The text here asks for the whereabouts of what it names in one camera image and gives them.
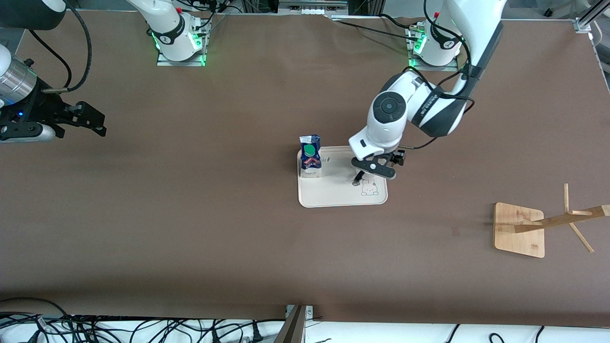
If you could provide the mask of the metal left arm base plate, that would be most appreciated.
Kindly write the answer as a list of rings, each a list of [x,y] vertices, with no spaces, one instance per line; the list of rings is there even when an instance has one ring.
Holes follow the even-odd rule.
[[[411,24],[405,29],[407,52],[409,58],[409,66],[414,67],[420,71],[443,71],[443,72],[456,72],[459,70],[457,54],[451,61],[451,63],[443,66],[435,66],[429,64],[423,60],[420,56],[420,52],[429,41],[425,34],[424,26],[418,24]]]

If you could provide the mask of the white power strip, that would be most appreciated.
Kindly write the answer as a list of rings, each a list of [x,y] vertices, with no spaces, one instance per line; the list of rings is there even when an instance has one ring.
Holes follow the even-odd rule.
[[[277,0],[281,15],[348,15],[348,0]]]

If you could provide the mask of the wooden cup rack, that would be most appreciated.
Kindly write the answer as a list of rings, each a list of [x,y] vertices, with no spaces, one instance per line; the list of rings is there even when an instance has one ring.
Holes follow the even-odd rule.
[[[544,258],[545,230],[568,225],[587,252],[594,252],[592,245],[578,230],[576,223],[610,217],[610,204],[588,209],[572,209],[570,187],[566,183],[563,185],[563,211],[564,213],[560,215],[545,217],[538,209],[505,202],[495,203],[492,223],[494,248],[531,258]]]

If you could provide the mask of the blue milk carton green cap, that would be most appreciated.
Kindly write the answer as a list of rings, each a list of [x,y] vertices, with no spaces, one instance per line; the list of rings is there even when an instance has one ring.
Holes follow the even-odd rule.
[[[299,137],[300,158],[299,177],[320,178],[322,177],[322,158],[320,156],[321,142],[316,134],[303,135]]]

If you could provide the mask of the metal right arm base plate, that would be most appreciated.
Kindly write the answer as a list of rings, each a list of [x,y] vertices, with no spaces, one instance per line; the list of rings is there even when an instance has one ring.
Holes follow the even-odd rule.
[[[211,34],[209,18],[203,20],[187,13],[178,16],[176,28],[164,33],[152,31],[157,65],[204,67]]]

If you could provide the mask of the beige rabbit print tray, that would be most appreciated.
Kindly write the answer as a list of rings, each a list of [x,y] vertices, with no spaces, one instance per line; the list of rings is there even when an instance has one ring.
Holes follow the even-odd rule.
[[[349,146],[323,146],[322,175],[301,177],[301,153],[296,157],[298,199],[305,208],[358,206],[383,204],[388,199],[387,180],[364,174],[358,185],[353,180],[358,170],[351,165],[353,158]]]

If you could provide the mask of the aluminium profile with bracket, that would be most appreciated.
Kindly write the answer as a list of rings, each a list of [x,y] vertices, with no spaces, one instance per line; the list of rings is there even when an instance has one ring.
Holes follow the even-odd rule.
[[[305,343],[305,324],[313,319],[313,306],[288,305],[286,320],[273,343]]]

